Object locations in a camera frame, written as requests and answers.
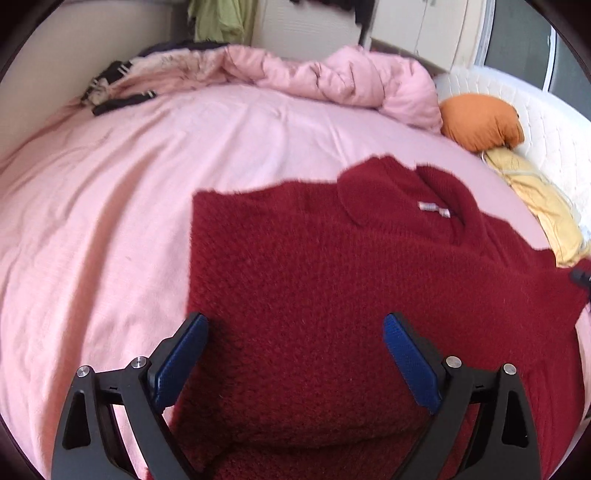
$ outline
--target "hanging clothes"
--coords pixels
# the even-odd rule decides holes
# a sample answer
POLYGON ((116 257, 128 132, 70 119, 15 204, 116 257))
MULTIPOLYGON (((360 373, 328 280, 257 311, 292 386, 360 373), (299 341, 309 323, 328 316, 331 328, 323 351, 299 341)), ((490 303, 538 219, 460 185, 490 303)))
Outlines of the hanging clothes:
POLYGON ((195 41, 250 45, 256 0, 191 0, 189 18, 195 19, 195 41))
MULTIPOLYGON (((290 0, 293 4, 299 4, 300 0, 290 0)), ((325 5, 334 5, 336 7, 351 12, 355 10, 355 23, 363 27, 369 28, 372 16, 374 14, 375 0, 316 0, 325 5)))

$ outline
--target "cabinet door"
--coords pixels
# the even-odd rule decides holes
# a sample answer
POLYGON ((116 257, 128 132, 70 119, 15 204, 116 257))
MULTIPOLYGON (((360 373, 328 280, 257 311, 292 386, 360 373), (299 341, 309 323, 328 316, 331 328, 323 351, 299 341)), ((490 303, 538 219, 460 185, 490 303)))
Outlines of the cabinet door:
POLYGON ((352 12, 319 2, 259 0, 252 46, 292 60, 323 60, 358 43, 360 34, 352 12))
POLYGON ((450 70, 460 41, 467 0, 429 0, 415 53, 450 70))
POLYGON ((413 53, 426 8, 426 0, 379 0, 371 37, 413 53))

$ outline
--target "red sweater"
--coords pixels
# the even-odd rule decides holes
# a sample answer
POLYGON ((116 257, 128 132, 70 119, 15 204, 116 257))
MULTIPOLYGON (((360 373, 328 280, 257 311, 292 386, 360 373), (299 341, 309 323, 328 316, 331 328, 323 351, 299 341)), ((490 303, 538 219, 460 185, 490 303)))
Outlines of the red sweater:
POLYGON ((551 251, 436 168, 372 158, 336 184, 198 193, 188 310, 211 319, 210 340, 173 432, 216 480, 389 479, 428 419, 382 340, 396 311, 443 355, 517 366, 547 478, 582 415, 586 302, 551 251))

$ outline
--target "blue gripper pad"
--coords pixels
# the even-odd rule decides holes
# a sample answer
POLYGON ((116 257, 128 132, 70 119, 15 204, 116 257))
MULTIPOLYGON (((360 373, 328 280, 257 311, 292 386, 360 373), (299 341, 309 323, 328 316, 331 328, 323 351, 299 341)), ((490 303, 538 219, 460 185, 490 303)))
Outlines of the blue gripper pad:
POLYGON ((189 373, 207 344, 207 318, 199 314, 176 342, 154 376, 152 402, 162 413, 177 401, 189 373))
POLYGON ((437 413, 441 404, 437 376, 392 314, 384 320, 384 342, 417 404, 426 407, 431 415, 437 413))

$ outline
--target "green clothing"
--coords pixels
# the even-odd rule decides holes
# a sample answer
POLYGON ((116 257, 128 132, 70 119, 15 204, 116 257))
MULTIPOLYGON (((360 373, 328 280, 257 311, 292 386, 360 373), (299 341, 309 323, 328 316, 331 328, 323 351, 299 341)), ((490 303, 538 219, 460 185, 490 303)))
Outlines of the green clothing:
POLYGON ((189 18, 196 19, 195 41, 250 45, 256 0, 191 0, 189 18))

